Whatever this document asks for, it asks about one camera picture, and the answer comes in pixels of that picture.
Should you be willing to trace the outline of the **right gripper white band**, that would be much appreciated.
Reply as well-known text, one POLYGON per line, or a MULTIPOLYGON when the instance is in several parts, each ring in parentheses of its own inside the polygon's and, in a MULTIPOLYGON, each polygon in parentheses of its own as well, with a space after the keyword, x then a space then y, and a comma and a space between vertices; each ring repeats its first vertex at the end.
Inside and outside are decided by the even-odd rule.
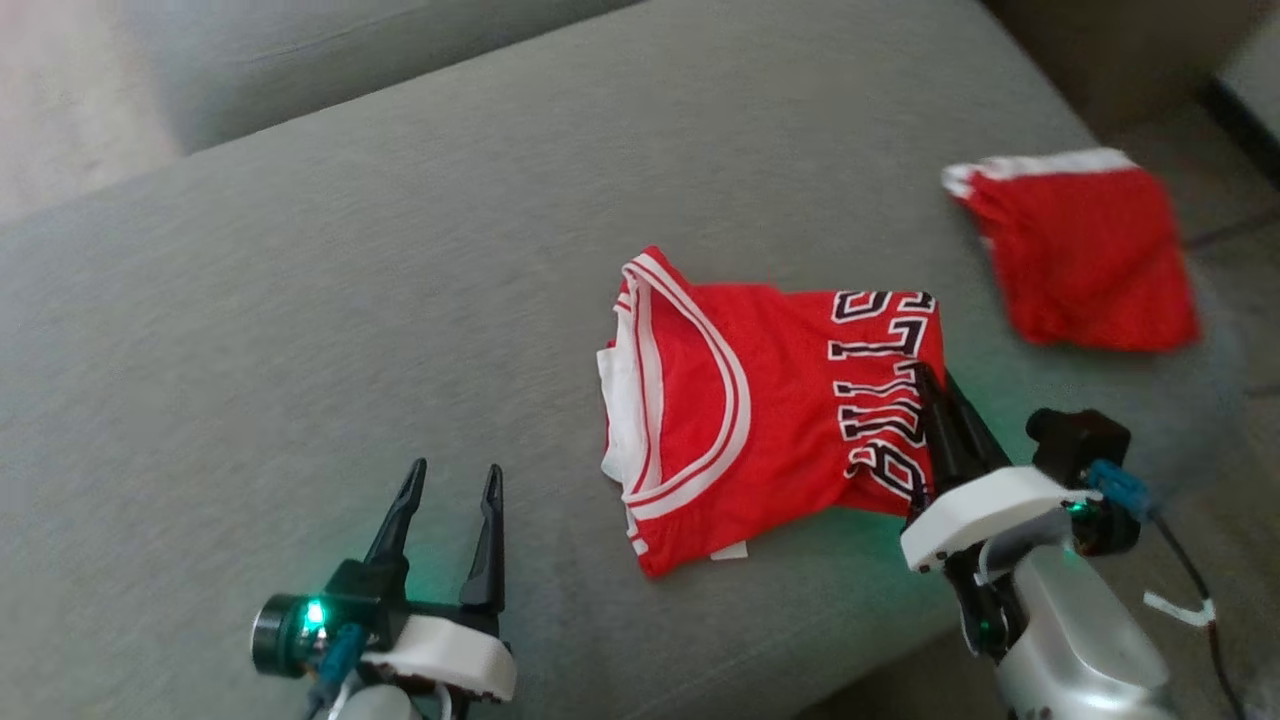
POLYGON ((945 375, 945 388, 928 363, 914 373, 936 500, 910 516, 900 548, 910 571, 950 584, 970 652, 1000 661, 1021 621, 998 582, 1032 550, 1071 539, 1073 514, 1096 509, 1102 495, 1066 489, 1032 466, 1009 468, 955 377, 945 375))

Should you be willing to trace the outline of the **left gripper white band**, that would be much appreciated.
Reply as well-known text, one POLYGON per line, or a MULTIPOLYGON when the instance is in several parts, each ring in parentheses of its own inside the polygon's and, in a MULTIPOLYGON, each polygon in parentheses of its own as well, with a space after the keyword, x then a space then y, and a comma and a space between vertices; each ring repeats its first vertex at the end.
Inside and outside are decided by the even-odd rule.
POLYGON ((338 623, 324 655, 324 678, 346 671, 337 703, 370 685, 407 694, 444 691, 454 703, 515 697, 516 661, 499 625, 506 610, 504 473, 498 464, 489 468, 483 524, 456 605, 412 601, 406 591, 404 547, 426 473, 428 460, 416 457, 364 562, 343 561, 324 587, 326 619, 338 623))

